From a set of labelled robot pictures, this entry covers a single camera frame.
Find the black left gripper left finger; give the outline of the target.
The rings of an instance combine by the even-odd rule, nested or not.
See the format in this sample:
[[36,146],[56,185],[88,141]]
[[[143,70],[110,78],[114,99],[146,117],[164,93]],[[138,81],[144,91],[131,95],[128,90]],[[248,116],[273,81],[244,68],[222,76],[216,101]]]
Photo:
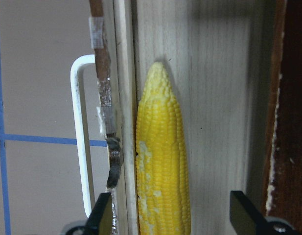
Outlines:
[[112,231],[113,211],[110,192],[101,193],[86,222],[87,235],[110,235]]

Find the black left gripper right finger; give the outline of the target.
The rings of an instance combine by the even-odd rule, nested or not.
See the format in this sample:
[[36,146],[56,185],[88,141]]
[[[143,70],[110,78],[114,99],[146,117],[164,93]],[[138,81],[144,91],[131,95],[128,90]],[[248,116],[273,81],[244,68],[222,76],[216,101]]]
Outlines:
[[230,222],[237,235],[263,235],[267,225],[254,204],[238,190],[230,192]]

